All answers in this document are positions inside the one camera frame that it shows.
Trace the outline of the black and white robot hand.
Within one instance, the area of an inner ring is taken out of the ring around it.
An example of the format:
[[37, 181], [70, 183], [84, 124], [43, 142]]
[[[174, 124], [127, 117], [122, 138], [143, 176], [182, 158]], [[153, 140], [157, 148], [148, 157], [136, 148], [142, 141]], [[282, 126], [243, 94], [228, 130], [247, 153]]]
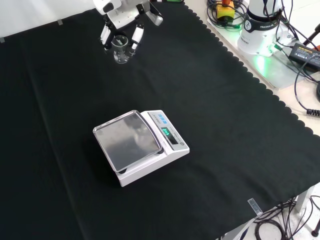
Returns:
[[136, 23], [136, 28], [125, 49], [125, 54], [132, 57], [144, 34], [144, 25], [138, 23], [140, 15], [150, 10], [148, 0], [94, 0], [95, 9], [104, 19], [104, 27], [100, 34], [100, 42], [105, 50], [112, 47], [114, 36], [125, 27]]

